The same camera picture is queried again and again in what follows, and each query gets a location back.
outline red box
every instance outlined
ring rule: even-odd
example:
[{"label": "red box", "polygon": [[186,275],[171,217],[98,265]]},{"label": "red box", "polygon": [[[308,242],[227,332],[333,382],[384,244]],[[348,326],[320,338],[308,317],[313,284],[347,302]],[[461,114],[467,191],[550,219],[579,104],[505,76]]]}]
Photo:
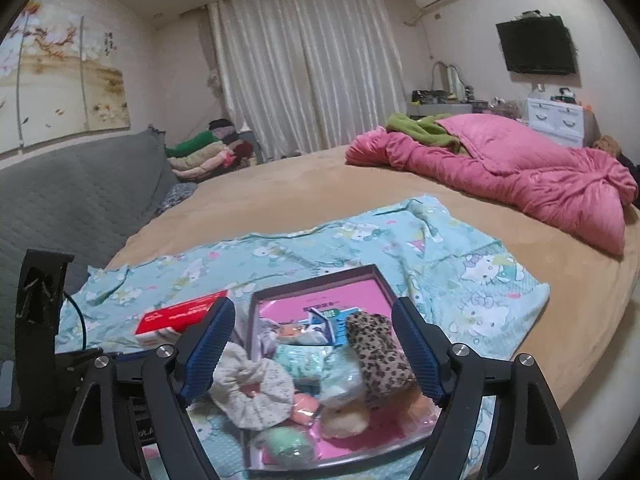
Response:
[{"label": "red box", "polygon": [[202,321],[218,298],[225,298],[227,290],[208,296],[183,301],[172,306],[147,312],[135,331],[142,348],[156,348],[162,344],[175,344],[188,326]]}]

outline round bed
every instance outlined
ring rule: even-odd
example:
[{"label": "round bed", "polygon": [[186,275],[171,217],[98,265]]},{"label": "round bed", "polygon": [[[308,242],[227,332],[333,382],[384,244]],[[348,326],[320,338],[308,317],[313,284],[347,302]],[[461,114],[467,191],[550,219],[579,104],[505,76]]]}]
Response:
[{"label": "round bed", "polygon": [[453,217],[500,238],[535,278],[551,285],[549,302],[520,351],[537,359],[563,406],[600,359],[628,305],[640,266],[637,210],[626,210],[625,253],[613,258],[512,208],[415,174],[345,165],[344,151],[342,146],[204,182],[132,236],[109,268],[249,232],[298,231],[430,194]]}]

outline television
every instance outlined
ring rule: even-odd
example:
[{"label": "television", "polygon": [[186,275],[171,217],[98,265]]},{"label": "television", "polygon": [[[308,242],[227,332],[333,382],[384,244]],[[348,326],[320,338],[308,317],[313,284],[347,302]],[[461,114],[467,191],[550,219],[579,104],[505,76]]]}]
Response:
[{"label": "television", "polygon": [[521,74],[575,74],[574,44],[560,16],[496,25],[507,70]]}]

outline floor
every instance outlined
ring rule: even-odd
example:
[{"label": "floor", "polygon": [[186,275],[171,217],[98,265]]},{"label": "floor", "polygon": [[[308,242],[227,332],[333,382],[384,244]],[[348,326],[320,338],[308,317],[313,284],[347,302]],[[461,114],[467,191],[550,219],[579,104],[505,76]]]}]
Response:
[{"label": "floor", "polygon": [[609,347],[562,409],[580,480],[597,480],[640,416],[640,285]]}]

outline stack of folded clothes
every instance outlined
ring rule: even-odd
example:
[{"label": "stack of folded clothes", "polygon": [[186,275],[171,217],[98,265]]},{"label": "stack of folded clothes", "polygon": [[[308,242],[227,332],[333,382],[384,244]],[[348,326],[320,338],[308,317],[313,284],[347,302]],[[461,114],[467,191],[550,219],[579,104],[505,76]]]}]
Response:
[{"label": "stack of folded clothes", "polygon": [[239,139],[233,123],[220,119],[209,123],[209,130],[193,139],[164,150],[180,180],[200,182],[249,166],[254,147],[250,142]]}]

